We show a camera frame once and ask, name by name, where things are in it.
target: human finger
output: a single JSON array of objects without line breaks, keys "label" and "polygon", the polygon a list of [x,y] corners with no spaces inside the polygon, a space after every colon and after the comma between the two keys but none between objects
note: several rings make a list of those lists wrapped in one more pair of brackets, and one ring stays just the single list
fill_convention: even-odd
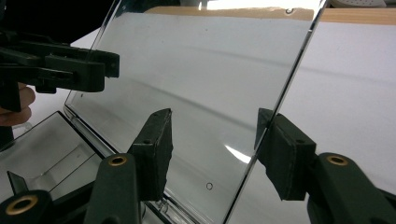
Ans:
[{"label": "human finger", "polygon": [[32,110],[29,107],[24,108],[21,112],[10,112],[0,114],[0,126],[14,126],[26,122],[32,116]]},{"label": "human finger", "polygon": [[[35,101],[35,92],[30,89],[29,87],[25,87],[20,89],[20,102],[21,102],[21,109],[26,108],[32,102]],[[10,113],[12,111],[0,108],[0,114]]]}]

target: brass ring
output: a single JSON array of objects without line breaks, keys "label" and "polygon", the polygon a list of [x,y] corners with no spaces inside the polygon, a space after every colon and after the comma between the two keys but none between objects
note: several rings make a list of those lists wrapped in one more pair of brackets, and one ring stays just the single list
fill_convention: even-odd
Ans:
[{"label": "brass ring", "polygon": [[111,160],[109,160],[108,164],[111,166],[119,166],[119,165],[123,165],[127,161],[128,160],[126,159],[126,157],[118,156],[118,157],[115,157],[115,158],[112,158]]},{"label": "brass ring", "polygon": [[[29,201],[29,203],[26,204],[24,207],[16,207],[18,203],[21,203],[23,201]],[[6,213],[7,215],[10,216],[19,215],[31,209],[33,206],[37,204],[37,202],[38,202],[38,198],[35,195],[22,196],[7,206]]]},{"label": "brass ring", "polygon": [[334,165],[347,165],[347,160],[339,156],[328,156],[327,160]]}]

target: transparent acrylic panel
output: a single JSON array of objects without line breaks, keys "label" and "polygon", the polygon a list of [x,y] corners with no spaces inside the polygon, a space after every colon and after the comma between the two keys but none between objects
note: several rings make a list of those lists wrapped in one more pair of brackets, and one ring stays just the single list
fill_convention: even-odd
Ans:
[{"label": "transparent acrylic panel", "polygon": [[28,189],[47,190],[52,199],[92,182],[100,158],[55,113],[0,153],[0,202],[13,195],[7,171],[24,178]]},{"label": "transparent acrylic panel", "polygon": [[197,221],[220,223],[254,161],[258,110],[278,110],[323,2],[175,5],[118,3],[93,49],[120,55],[120,77],[66,106],[119,152],[171,108],[166,193]]}]

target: wooden edge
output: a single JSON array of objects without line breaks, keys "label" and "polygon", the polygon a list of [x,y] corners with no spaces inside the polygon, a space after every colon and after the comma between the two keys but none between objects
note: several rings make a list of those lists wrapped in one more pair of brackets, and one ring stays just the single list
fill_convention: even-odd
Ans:
[{"label": "wooden edge", "polygon": [[214,16],[214,17],[243,17],[258,19],[290,19],[312,21],[314,10],[295,8],[287,13],[284,8],[240,8],[221,10],[199,10],[197,7],[154,7],[145,13],[180,15],[180,16]]},{"label": "wooden edge", "polygon": [[326,8],[320,21],[396,25],[396,8]]},{"label": "wooden edge", "polygon": [[[295,8],[290,14],[283,8],[241,8],[199,10],[197,7],[154,7],[146,13],[181,16],[244,17],[312,21],[314,11]],[[396,25],[396,8],[325,8],[320,21]]]}]

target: brass screw insert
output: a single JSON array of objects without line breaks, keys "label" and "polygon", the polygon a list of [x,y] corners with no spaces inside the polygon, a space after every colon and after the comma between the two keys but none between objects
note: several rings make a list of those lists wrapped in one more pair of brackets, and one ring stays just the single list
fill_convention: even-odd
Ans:
[{"label": "brass screw insert", "polygon": [[35,206],[37,202],[38,198],[35,195],[22,196],[7,206],[6,214],[10,216],[22,214]]}]

